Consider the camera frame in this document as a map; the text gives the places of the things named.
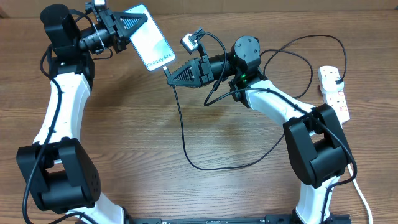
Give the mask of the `blue Galaxy smartphone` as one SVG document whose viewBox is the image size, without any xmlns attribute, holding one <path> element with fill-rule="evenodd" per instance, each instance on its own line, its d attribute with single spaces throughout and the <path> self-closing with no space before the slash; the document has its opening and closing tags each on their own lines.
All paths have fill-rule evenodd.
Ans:
<svg viewBox="0 0 398 224">
<path fill-rule="evenodd" d="M 147 21 L 133 33 L 130 41 L 148 71 L 154 71 L 175 60 L 171 46 L 145 5 L 136 5 L 125 13 L 147 16 Z"/>
</svg>

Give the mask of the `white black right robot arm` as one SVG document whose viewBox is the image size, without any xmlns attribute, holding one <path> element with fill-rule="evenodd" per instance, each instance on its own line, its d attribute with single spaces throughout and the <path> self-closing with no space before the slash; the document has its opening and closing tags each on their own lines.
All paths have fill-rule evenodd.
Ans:
<svg viewBox="0 0 398 224">
<path fill-rule="evenodd" d="M 209 57 L 201 38 L 205 32 L 187 34 L 181 44 L 188 53 L 200 57 L 189 60 L 178 70 L 164 73 L 175 88 L 199 88 L 229 81 L 229 95 L 247 108 L 260 111 L 283 127 L 290 165 L 301 181 L 298 204 L 288 215 L 267 215 L 266 223 L 351 223 L 349 215 L 329 211 L 335 187 L 342 181 L 347 165 L 355 165 L 343 128 L 335 110 L 328 104 L 313 106 L 280 91 L 261 70 L 261 51 L 257 38 L 244 35 L 230 52 Z"/>
</svg>

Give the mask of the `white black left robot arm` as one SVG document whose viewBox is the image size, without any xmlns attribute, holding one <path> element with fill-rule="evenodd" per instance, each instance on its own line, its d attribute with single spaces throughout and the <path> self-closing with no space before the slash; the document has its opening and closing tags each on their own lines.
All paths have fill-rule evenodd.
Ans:
<svg viewBox="0 0 398 224">
<path fill-rule="evenodd" d="M 103 1 L 84 11 L 63 4 L 47 6 L 40 20 L 50 39 L 41 58 L 48 67 L 51 94 L 44 122 L 30 146 L 19 148 L 16 161 L 26 182 L 22 201 L 32 199 L 60 220 L 83 223 L 132 223 L 122 206 L 101 191 L 100 175 L 80 142 L 86 102 L 93 89 L 95 61 L 109 50 L 126 49 L 130 38 L 150 17 L 144 6 L 114 12 Z"/>
</svg>

